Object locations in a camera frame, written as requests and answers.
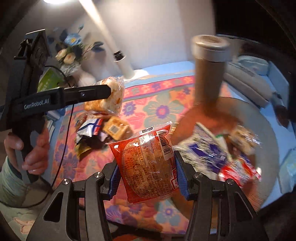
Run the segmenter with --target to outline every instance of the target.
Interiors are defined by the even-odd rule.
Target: barcode
[[[113,125],[109,128],[109,131],[111,131],[113,134],[116,134],[118,132],[118,127]]]
[[[157,134],[158,134],[158,138],[159,138],[162,150],[163,150],[163,154],[164,155],[169,154],[170,153],[170,146],[168,145],[168,143],[166,142],[166,140],[164,138],[164,135],[166,135],[166,132],[165,131],[158,131]]]

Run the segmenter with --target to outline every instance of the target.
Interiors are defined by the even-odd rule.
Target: sleeve
[[[11,206],[21,207],[29,191],[21,174],[10,164],[6,157],[0,172],[0,200]]]

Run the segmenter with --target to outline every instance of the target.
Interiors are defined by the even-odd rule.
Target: metal lid
[[[192,38],[192,54],[211,62],[225,62],[229,59],[229,42],[213,35],[197,35]]]

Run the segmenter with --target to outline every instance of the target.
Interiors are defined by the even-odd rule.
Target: human hand
[[[38,136],[36,140],[36,146],[34,149],[26,156],[25,161],[21,167],[17,164],[17,159],[15,155],[15,150],[22,150],[24,148],[24,143],[22,140],[9,133],[5,140],[4,146],[6,150],[7,157],[10,163],[18,171],[20,168],[29,171],[30,174],[40,175],[48,167],[48,151],[49,151],[49,131],[45,126],[42,133]]]

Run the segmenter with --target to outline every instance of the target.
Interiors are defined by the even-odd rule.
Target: black cable
[[[64,77],[65,81],[67,82],[67,84],[69,85],[69,87],[71,87],[70,84],[68,83],[67,77],[65,76],[65,74],[59,68],[57,68],[54,65],[45,65],[44,67],[52,67],[52,68],[55,68],[56,70],[58,70],[63,75],[63,77]],[[73,110],[74,110],[74,105],[72,106],[72,110],[71,110],[71,115],[70,115],[70,119],[69,119],[69,124],[68,124],[68,129],[67,129],[67,134],[66,134],[66,140],[65,140],[65,147],[64,147],[64,150],[63,150],[63,155],[62,155],[62,158],[61,158],[61,162],[59,164],[59,168],[57,170],[57,174],[55,175],[55,178],[54,178],[54,180],[53,180],[53,182],[51,184],[51,188],[48,190],[48,192],[46,193],[45,197],[41,201],[39,201],[39,202],[37,202],[35,204],[32,204],[32,205],[29,205],[29,206],[25,206],[25,207],[14,207],[14,206],[11,206],[11,205],[9,205],[9,204],[1,201],[1,200],[0,200],[0,203],[2,203],[3,205],[5,205],[7,207],[11,207],[11,208],[19,208],[19,209],[31,208],[31,207],[35,207],[35,206],[38,206],[39,204],[43,203],[46,200],[46,198],[48,197],[48,195],[50,193],[52,193],[52,187],[55,184],[55,181],[57,179],[57,176],[59,175],[59,171],[60,171],[61,166],[62,166],[62,162],[64,160],[64,156],[65,156],[65,152],[66,152],[66,147],[67,147],[67,141],[68,141],[68,135],[69,135],[69,130],[70,130],[70,124],[71,124],[71,119],[72,119],[72,115],[73,115]]]
[[[61,71],[58,67],[54,66],[54,65],[44,65],[44,67],[51,67],[51,68],[54,68],[56,70],[58,70],[64,77],[64,80],[66,81],[66,83],[70,86],[69,82],[68,82],[68,78],[65,76],[65,74],[63,73],[63,71]]]

